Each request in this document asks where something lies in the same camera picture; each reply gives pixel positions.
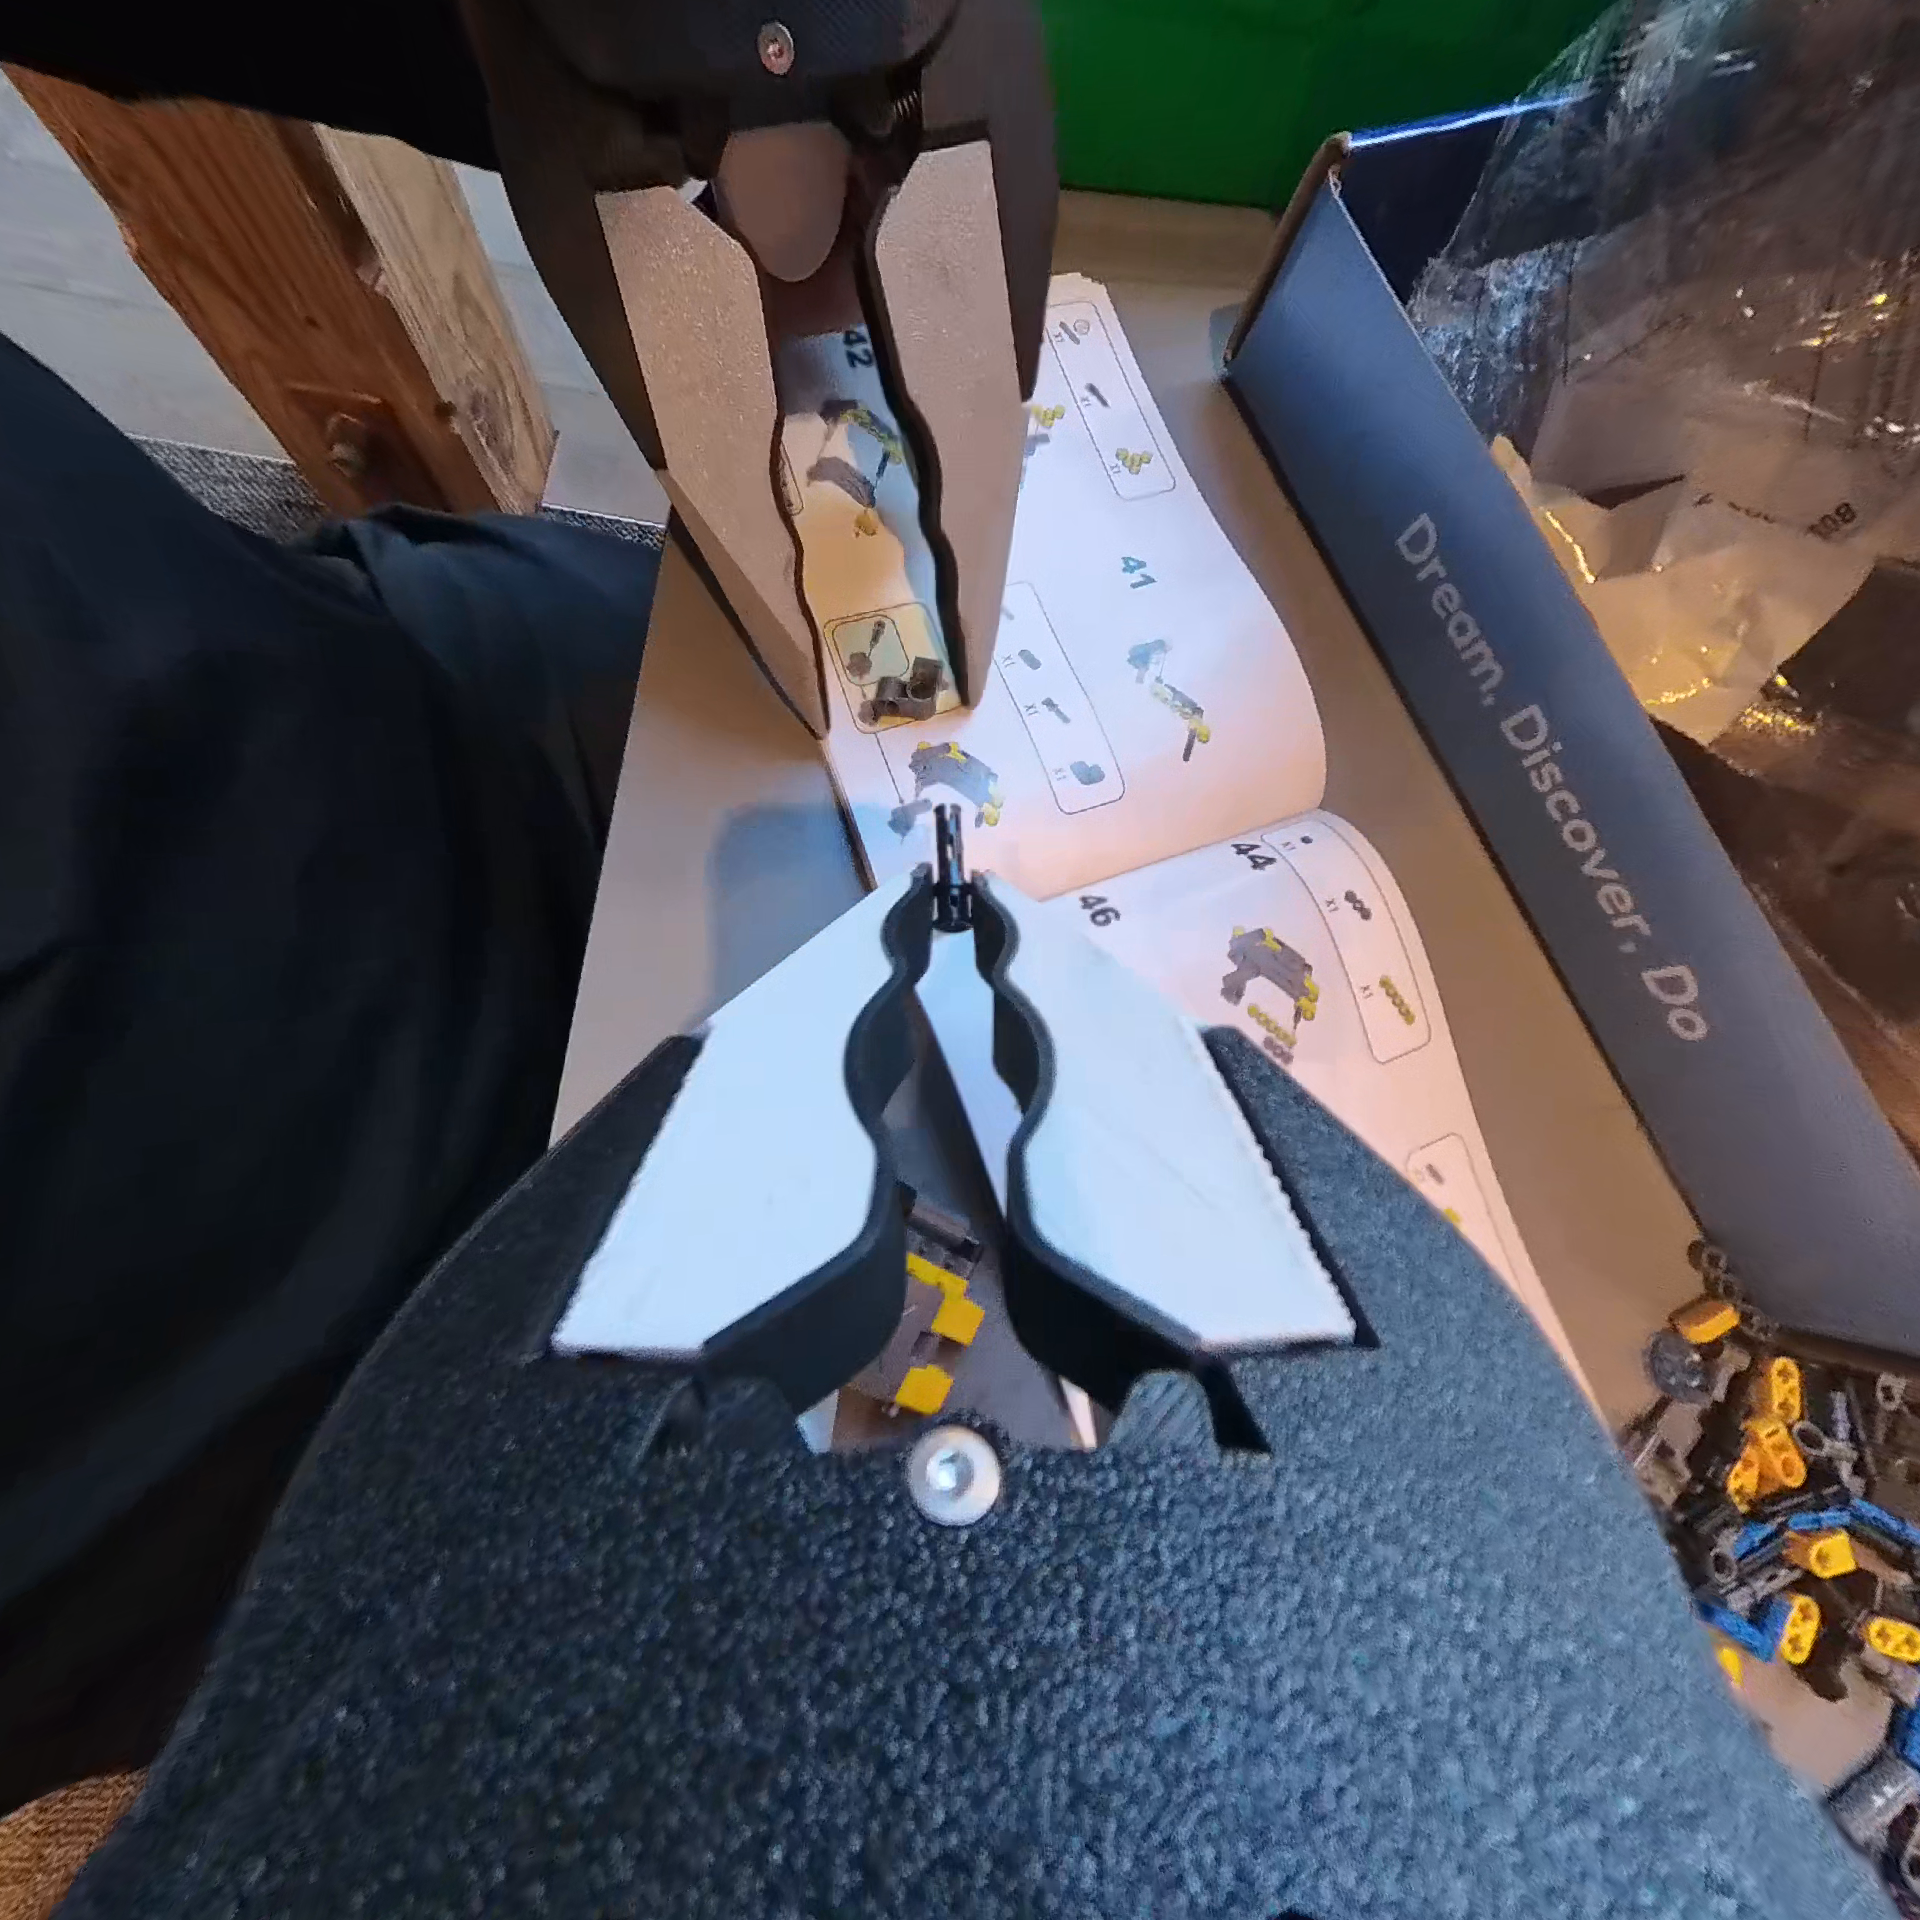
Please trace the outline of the person's left forearm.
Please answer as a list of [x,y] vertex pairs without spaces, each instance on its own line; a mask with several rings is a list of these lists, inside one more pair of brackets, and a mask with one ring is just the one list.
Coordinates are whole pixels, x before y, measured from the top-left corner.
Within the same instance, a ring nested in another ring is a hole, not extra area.
[[3,62],[124,102],[207,99],[496,171],[455,2],[3,2]]

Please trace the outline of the pile of loose building bricks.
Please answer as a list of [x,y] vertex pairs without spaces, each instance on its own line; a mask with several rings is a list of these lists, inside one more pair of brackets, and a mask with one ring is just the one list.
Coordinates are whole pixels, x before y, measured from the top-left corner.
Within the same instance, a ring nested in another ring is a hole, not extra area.
[[1722,1676],[1881,1696],[1879,1739],[1823,1800],[1916,1915],[1916,1363],[1791,1332],[1729,1254],[1690,1243],[1696,1295],[1644,1344],[1650,1403],[1618,1447]]

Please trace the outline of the grey yellow brick subassembly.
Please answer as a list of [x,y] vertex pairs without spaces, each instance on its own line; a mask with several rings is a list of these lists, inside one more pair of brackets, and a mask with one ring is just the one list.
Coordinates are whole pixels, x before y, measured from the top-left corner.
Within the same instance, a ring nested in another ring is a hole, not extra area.
[[834,1400],[834,1447],[875,1444],[910,1422],[957,1403],[957,1370],[987,1323],[987,1297],[975,1290],[987,1246],[969,1219],[902,1185],[903,1304],[879,1357]]

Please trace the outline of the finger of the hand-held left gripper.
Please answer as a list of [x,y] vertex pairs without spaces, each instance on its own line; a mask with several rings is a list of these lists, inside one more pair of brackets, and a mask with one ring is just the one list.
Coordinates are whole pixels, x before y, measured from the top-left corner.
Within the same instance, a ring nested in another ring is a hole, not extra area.
[[595,200],[659,475],[784,705],[827,738],[818,629],[781,493],[781,400],[750,253],[668,184]]
[[878,196],[856,290],[912,471],[957,701],[976,707],[991,679],[1025,438],[988,140],[929,148]]

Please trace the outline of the clear plastic bag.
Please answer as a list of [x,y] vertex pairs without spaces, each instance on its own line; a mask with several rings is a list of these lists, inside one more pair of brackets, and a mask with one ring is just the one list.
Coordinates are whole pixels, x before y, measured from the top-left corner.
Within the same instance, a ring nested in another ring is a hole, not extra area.
[[1406,312],[1916,1138],[1916,5],[1613,2]]

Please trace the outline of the wooden desk leg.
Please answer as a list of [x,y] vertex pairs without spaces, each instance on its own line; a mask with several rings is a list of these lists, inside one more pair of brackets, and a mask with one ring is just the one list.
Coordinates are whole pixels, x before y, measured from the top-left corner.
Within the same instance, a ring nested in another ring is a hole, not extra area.
[[558,432],[448,162],[5,76],[325,507],[539,510]]

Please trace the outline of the dark grey cardboard box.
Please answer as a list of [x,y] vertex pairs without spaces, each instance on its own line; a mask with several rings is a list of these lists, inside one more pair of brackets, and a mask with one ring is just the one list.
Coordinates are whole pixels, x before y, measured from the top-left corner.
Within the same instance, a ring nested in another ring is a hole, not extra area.
[[1706,1238],[1916,1357],[1916,1159],[1406,316],[1505,109],[1335,133],[1224,385]]

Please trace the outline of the white building instruction booklet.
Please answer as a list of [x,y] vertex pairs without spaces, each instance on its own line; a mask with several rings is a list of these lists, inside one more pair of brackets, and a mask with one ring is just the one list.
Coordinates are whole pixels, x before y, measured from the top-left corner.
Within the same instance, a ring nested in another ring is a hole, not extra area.
[[1056,275],[1045,322],[991,685],[976,707],[951,688],[948,711],[882,730],[856,722],[872,685],[948,664],[907,446],[865,328],[774,352],[784,500],[824,638],[824,761],[865,882],[928,864],[934,805],[960,805],[970,865],[1298,1077],[1586,1384],[1402,889],[1321,807],[1323,722],[1279,614],[1182,468],[1106,290]]

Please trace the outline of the green plastic bin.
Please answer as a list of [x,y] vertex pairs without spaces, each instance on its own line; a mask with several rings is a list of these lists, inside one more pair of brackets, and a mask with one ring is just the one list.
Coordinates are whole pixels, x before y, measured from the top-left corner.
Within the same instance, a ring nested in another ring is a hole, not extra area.
[[1041,2],[1063,184],[1276,209],[1329,133],[1515,99],[1603,2]]

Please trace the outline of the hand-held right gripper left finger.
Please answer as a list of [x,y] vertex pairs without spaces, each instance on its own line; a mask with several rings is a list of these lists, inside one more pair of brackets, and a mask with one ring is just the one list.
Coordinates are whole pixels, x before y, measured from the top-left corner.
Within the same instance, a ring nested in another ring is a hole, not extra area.
[[562,1357],[875,1360],[907,1291],[882,1113],[934,882],[896,877],[715,1009],[582,1265]]

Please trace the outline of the person's left hand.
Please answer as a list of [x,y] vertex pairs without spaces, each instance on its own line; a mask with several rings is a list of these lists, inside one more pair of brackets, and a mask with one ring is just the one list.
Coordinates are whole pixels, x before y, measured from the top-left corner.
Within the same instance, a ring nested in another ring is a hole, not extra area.
[[800,284],[834,253],[852,148],[827,121],[736,129],[712,171],[718,224],[777,284]]

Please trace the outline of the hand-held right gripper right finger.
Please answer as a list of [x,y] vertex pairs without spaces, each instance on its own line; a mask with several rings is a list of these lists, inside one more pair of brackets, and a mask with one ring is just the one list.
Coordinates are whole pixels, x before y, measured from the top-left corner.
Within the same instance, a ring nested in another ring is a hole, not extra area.
[[1351,1344],[1311,1247],[1199,1027],[1003,877],[970,882],[1007,1143],[1007,1307],[1032,1354]]

